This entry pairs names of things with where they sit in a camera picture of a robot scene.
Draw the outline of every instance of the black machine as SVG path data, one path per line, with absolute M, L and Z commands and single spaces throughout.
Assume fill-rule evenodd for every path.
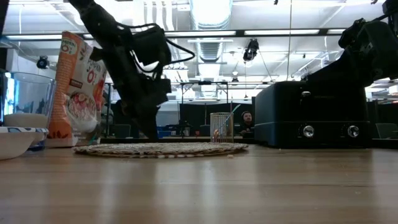
M 122 100 L 122 111 L 138 125 L 139 129 L 150 139 L 157 139 L 156 114 L 160 104 L 167 101 L 171 92 L 170 80 L 161 79 L 163 67 L 184 62 L 195 57 L 195 54 L 165 38 L 164 30 L 157 24 L 127 26 L 116 22 L 94 0 L 69 0 L 77 9 L 88 32 L 102 49 L 94 48 L 90 59 L 103 60 L 112 78 L 115 89 Z M 132 34 L 131 29 L 149 27 L 147 30 Z M 168 43 L 192 56 L 172 61 Z M 151 70 L 144 66 L 158 62 Z M 142 72 L 153 72 L 148 77 Z
M 270 146 L 366 146 L 370 123 L 364 87 L 398 78 L 398 2 L 384 15 L 343 32 L 342 56 L 301 82 L 280 82 L 256 96 L 255 139 Z M 388 18 L 388 24 L 381 20 Z

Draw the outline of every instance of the white wall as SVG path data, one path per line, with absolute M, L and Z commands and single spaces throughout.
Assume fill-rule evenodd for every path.
M 7 65 L 6 70 L 10 72 L 26 72 L 43 75 L 49 78 L 55 78 L 55 71 L 52 69 L 38 69 L 34 58 L 26 59 L 18 55 L 18 50 L 9 49 L 7 52 Z

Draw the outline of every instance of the ventilation duct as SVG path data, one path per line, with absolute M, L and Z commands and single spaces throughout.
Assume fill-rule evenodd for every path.
M 226 30 L 231 17 L 232 0 L 190 0 L 192 27 L 195 30 Z M 217 62 L 223 53 L 224 43 L 197 43 L 200 62 Z M 219 64 L 198 65 L 201 77 L 216 78 L 220 73 Z

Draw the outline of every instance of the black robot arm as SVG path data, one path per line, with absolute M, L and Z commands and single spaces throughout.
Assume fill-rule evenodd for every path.
M 192 59 L 195 54 L 165 38 L 164 30 L 157 24 L 127 26 L 115 21 L 103 7 L 94 0 L 69 0 L 102 49 L 95 48 L 92 60 L 103 60 L 118 91 L 123 111 L 134 120 L 139 129 L 151 139 L 157 138 L 156 114 L 160 104 L 167 101 L 171 92 L 170 80 L 161 79 L 163 67 Z M 132 28 L 150 27 L 132 34 Z M 192 56 L 172 62 L 168 44 L 190 53 Z M 150 65 L 158 62 L 155 69 L 145 71 L 139 62 Z M 142 73 L 153 72 L 149 77 Z
M 303 79 L 307 83 L 341 83 L 366 87 L 382 78 L 398 78 L 398 38 L 392 24 L 382 19 L 396 14 L 396 9 L 371 22 L 358 19 L 347 28 L 338 42 L 341 57 Z

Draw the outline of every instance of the ceiling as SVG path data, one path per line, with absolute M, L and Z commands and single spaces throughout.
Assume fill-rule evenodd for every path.
M 39 0 L 10 0 L 6 16 L 4 34 L 43 34 L 61 33 L 64 30 L 71 32 L 87 32 L 81 21 L 76 19 L 76 10 L 69 3 L 63 1 Z M 347 28 L 359 18 L 374 19 L 382 14 L 382 1 L 375 5 L 370 0 L 280 0 L 274 5 L 274 0 L 234 0 L 231 19 L 228 29 L 321 29 L 321 28 Z M 125 24 L 137 25 L 152 21 L 160 24 L 165 30 L 192 30 L 190 19 L 190 6 L 188 1 L 172 0 L 134 0 L 134 2 L 114 2 L 103 4 L 104 8 L 117 16 L 117 20 Z M 217 9 L 209 6 L 209 14 L 216 13 Z M 311 36 L 311 37 L 260 37 L 260 54 L 249 62 L 246 67 L 242 56 L 245 47 L 250 41 L 249 37 L 233 37 L 230 42 L 223 43 L 224 49 L 218 62 L 221 63 L 219 75 L 214 81 L 231 81 L 233 72 L 238 72 L 236 77 L 240 82 L 280 82 L 284 80 L 299 80 L 304 72 L 314 72 L 323 66 L 325 61 L 334 61 L 341 54 L 337 42 L 338 36 Z M 195 44 L 189 39 L 177 39 L 177 43 L 196 52 Z M 25 41 L 21 42 L 20 55 L 38 57 L 48 55 L 51 62 L 58 60 L 60 41 Z M 188 57 L 179 51 L 181 58 Z M 186 70 L 179 71 L 182 79 L 173 82 L 187 82 L 199 80 L 198 59 L 185 62 Z M 177 73 L 175 70 L 166 70 L 170 78 Z M 378 98 L 391 97 L 386 92 L 388 84 L 378 87 L 380 91 L 370 91 L 369 96 Z M 261 88 L 267 85 L 236 85 L 236 89 L 256 89 L 245 91 L 246 95 L 256 95 Z

